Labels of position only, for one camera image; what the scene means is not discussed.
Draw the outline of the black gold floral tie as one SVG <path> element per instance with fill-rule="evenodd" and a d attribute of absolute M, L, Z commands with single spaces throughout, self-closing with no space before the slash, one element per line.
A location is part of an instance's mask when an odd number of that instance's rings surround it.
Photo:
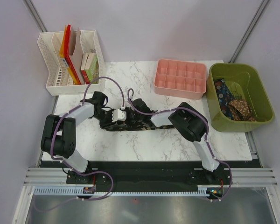
<path fill-rule="evenodd" d="M 100 121 L 100 128 L 109 132 L 124 132 L 124 131 L 150 131 L 150 130 L 160 130 L 160 129 L 175 129 L 173 125 L 164 125 L 161 127 L 156 127 L 152 122 L 148 124 L 143 122 L 132 122 L 126 123 L 124 121 L 111 122 L 111 121 Z"/>

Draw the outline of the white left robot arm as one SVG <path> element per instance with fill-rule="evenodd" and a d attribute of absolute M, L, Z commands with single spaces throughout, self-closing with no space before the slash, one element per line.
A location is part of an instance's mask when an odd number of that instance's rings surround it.
<path fill-rule="evenodd" d="M 41 140 L 41 150 L 53 160 L 63 162 L 77 172 L 77 179 L 89 183 L 93 172 L 88 169 L 86 160 L 76 149 L 76 127 L 88 118 L 102 120 L 110 118 L 104 110 L 108 97 L 95 91 L 92 98 L 81 101 L 78 106 L 61 115 L 50 114 L 46 117 Z"/>

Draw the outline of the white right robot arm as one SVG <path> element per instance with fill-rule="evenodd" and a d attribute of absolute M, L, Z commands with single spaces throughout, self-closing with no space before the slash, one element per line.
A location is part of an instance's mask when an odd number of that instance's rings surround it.
<path fill-rule="evenodd" d="M 151 111 L 139 98 L 134 101 L 128 99 L 136 115 L 141 115 L 155 128 L 172 126 L 183 138 L 194 144 L 205 170 L 204 178 L 208 183 L 214 184 L 221 179 L 223 166 L 213 152 L 208 141 L 209 125 L 207 119 L 186 102 L 176 108 Z"/>

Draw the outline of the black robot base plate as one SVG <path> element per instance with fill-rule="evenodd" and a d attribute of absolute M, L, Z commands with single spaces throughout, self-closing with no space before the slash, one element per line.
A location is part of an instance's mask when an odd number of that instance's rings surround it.
<path fill-rule="evenodd" d="M 180 192 L 196 191 L 199 185 L 228 186 L 235 182 L 236 171 L 258 170 L 259 160 L 230 161 L 211 174 L 199 161 L 93 161 L 87 168 L 90 176 L 67 173 L 67 184 L 94 184 L 97 191 Z"/>

